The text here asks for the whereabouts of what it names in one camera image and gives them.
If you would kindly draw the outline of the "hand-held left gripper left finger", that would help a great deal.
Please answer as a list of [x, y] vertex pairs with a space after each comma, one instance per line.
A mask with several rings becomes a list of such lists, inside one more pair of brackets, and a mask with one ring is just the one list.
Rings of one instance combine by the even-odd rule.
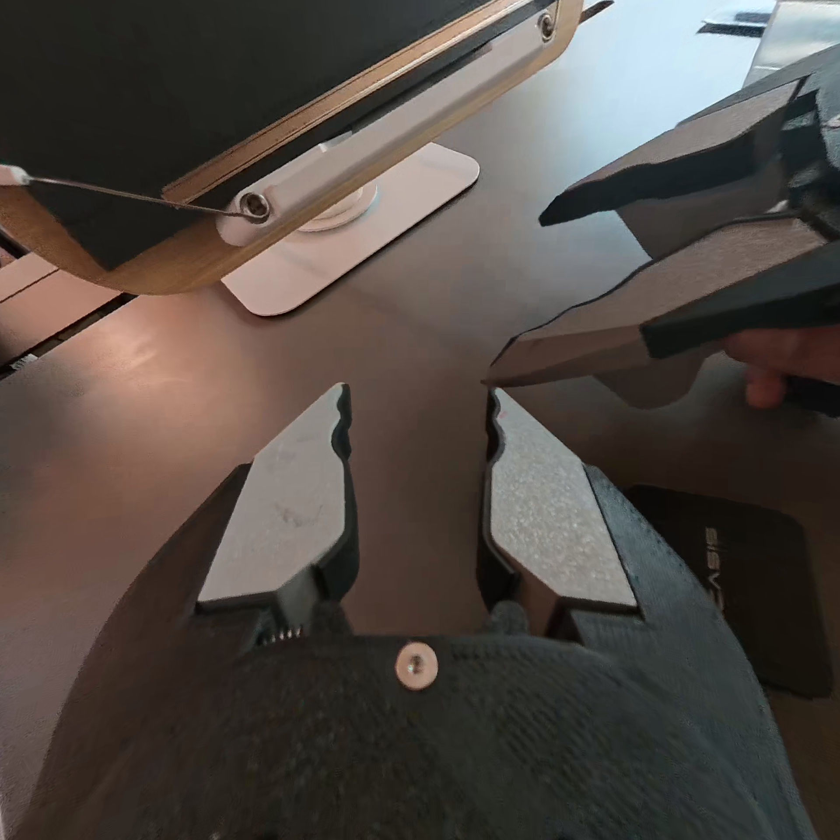
[[253, 458], [198, 612], [256, 608], [279, 634], [308, 634], [322, 604], [341, 603], [361, 565], [351, 424], [350, 387], [340, 382]]

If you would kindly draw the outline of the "wood-framed black monitor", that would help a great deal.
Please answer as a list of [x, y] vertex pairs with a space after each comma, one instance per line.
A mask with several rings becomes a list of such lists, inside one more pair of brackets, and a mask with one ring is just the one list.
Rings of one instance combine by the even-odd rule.
[[2, 232], [212, 285], [557, 60], [583, 2], [2, 2]]

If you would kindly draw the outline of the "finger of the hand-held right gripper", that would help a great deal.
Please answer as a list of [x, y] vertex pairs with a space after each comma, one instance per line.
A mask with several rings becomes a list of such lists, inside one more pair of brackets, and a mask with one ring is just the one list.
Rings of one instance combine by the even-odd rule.
[[687, 394], [736, 333], [833, 324], [833, 238], [800, 218], [741, 218], [521, 333], [485, 382], [513, 388], [591, 376], [648, 409]]
[[783, 126], [813, 109], [819, 77], [799, 77], [643, 143], [567, 187], [542, 227], [615, 212], [651, 260], [690, 252], [726, 228], [770, 229], [756, 238], [777, 260], [801, 260], [821, 236], [795, 218], [771, 218], [786, 197]]

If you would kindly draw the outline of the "black square pad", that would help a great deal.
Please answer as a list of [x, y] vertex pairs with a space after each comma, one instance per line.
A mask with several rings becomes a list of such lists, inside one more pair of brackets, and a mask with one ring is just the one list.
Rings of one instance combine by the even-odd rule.
[[830, 649], [797, 520], [656, 486], [632, 486], [625, 494], [704, 586], [763, 685], [807, 699], [831, 696]]

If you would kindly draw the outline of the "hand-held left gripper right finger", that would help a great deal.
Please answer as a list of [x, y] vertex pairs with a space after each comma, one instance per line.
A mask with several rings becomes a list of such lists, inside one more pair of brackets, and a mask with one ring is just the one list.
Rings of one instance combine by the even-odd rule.
[[519, 604], [535, 636], [569, 610], [639, 614], [581, 459], [509, 394], [488, 392], [476, 578], [489, 611]]

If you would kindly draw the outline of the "pale flat sheet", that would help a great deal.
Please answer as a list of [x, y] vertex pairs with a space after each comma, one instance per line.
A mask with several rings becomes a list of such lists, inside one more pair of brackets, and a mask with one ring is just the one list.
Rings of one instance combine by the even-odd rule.
[[839, 43], [838, 1], [737, 1], [703, 18], [698, 34], [754, 38], [743, 87]]

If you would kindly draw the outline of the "person's right hand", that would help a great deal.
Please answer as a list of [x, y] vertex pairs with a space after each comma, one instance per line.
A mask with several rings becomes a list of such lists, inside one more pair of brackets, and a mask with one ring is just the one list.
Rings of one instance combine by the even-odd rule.
[[727, 356], [747, 366], [745, 398], [759, 409], [780, 406], [787, 379], [801, 377], [839, 384], [839, 326], [754, 329], [722, 343]]

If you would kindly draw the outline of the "white monitor stand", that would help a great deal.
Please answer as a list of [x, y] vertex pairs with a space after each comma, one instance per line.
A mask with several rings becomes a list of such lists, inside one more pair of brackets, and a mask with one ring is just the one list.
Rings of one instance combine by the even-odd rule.
[[250, 313], [293, 312], [468, 191], [479, 163], [428, 143], [222, 279]]

